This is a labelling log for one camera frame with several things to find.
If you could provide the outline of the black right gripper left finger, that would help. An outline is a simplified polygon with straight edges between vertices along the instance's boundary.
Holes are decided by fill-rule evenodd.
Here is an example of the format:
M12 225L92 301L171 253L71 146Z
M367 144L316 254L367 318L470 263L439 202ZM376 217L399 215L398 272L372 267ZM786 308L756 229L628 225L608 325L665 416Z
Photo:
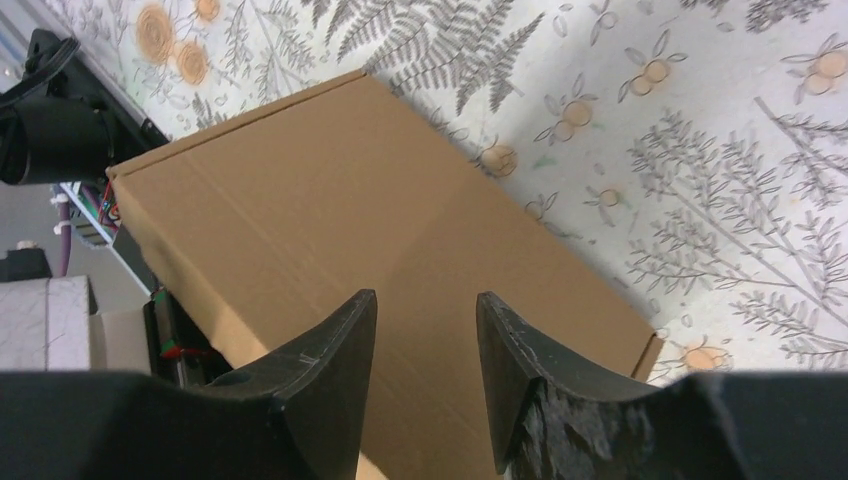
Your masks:
M204 479L353 479L377 326L356 292L324 321L202 388L213 397Z

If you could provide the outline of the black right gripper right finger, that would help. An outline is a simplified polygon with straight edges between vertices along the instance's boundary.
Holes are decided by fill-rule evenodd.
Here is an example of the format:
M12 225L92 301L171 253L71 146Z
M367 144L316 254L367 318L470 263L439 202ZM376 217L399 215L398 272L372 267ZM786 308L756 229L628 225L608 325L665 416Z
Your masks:
M655 432L631 402L653 387L547 336L493 292L476 328L495 467L508 479L660 479Z

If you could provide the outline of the brown cardboard box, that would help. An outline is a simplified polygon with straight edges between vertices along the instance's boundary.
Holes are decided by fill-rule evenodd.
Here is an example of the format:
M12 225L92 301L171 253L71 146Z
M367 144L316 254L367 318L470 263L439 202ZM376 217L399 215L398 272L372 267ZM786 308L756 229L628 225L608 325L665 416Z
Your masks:
M661 349L601 276L377 79L352 72L110 168L146 257L235 367L378 301L363 451L391 479L495 477L476 299L645 380Z

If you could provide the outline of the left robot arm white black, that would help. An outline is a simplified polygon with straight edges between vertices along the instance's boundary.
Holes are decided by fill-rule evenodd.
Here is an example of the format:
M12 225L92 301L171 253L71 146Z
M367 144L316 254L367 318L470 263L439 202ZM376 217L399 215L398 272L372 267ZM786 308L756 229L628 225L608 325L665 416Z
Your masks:
M34 32L23 78L1 93L1 181L96 182L118 157L118 120L77 68L80 42L46 43L44 33Z

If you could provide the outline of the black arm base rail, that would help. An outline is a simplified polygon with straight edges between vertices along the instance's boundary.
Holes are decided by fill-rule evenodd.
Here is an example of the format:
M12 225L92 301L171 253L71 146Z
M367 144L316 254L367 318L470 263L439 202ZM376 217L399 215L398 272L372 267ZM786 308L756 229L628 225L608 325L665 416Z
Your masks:
M151 373L181 387L206 385L232 370L230 364L209 343L188 313L156 277L146 263L158 252L161 236L155 232L150 215L142 209L142 188L132 190L124 177L114 177L111 187L118 191L113 205L126 207L128 223L120 226L108 243L110 251L137 281L146 300L139 310L143 345Z

